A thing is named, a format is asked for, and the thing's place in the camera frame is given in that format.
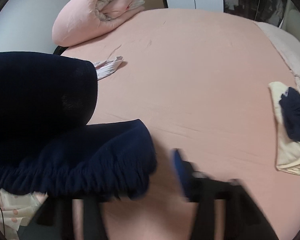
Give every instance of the rolled comforter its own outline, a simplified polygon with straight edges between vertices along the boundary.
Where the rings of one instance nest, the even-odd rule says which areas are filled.
[[[144,10],[143,0],[70,0],[52,28],[52,39],[74,46],[108,33]]]

